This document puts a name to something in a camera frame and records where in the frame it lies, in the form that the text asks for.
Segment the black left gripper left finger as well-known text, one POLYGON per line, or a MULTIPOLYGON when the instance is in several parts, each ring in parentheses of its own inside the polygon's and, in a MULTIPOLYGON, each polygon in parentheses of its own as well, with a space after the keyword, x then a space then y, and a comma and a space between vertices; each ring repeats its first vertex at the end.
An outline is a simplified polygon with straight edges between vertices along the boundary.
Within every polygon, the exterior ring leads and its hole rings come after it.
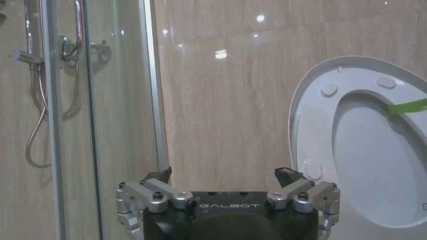
POLYGON ((194 193, 170 185, 172 168, 150 172, 140 181, 120 182, 116 189, 116 217, 128 234, 143 233, 147 210, 163 214, 170 209, 192 215, 198 206, 194 193))

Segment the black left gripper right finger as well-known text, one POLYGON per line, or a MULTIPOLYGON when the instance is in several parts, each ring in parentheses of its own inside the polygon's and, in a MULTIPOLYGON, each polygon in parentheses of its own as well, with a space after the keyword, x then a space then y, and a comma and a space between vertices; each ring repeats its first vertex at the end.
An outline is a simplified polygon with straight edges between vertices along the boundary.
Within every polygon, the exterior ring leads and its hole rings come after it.
POLYGON ((300 214, 320 212, 319 234, 330 234, 340 220, 340 189, 334 182, 315 183, 304 174, 288 167, 274 170, 279 191, 266 194, 266 209, 278 212, 291 207, 300 214))

